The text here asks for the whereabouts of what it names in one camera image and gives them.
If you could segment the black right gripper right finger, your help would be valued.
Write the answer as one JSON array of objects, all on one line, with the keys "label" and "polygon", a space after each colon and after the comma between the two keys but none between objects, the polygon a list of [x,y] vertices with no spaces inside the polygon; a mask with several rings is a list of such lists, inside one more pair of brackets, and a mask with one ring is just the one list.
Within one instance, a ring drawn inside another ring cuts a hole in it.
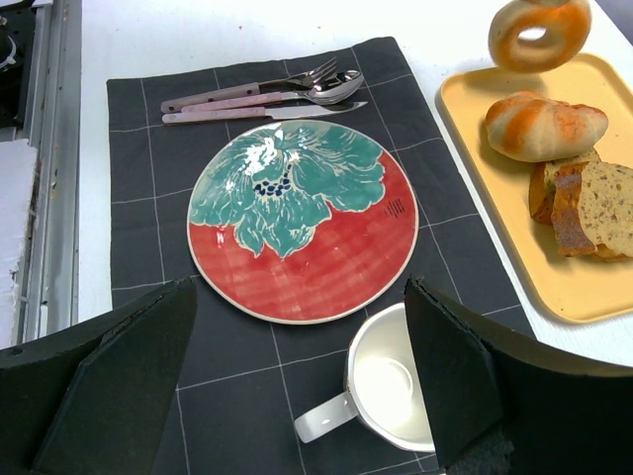
[{"label": "black right gripper right finger", "polygon": [[628,474],[632,370],[555,348],[410,279],[407,327],[448,474]]}]

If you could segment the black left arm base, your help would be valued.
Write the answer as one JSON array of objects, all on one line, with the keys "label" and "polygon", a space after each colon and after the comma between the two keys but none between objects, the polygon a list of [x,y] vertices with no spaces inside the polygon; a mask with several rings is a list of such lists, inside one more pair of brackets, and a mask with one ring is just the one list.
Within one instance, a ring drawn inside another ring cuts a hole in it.
[{"label": "black left arm base", "polygon": [[24,124],[36,30],[33,4],[1,7],[1,128]]}]

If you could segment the orange white bagel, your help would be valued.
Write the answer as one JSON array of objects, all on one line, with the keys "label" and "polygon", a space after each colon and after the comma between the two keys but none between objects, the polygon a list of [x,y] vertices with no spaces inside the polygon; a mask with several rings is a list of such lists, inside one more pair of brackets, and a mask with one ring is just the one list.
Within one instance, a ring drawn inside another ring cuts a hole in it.
[{"label": "orange white bagel", "polygon": [[489,52],[494,63],[515,73],[561,66],[585,45],[592,23],[589,2],[514,0],[494,15]]}]

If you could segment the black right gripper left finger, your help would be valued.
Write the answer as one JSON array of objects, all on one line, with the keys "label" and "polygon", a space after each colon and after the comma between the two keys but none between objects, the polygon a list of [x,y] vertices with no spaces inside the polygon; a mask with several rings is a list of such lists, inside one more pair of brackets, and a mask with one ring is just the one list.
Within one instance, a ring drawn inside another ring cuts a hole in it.
[{"label": "black right gripper left finger", "polygon": [[2,473],[150,473],[196,313],[184,278],[2,349]]}]

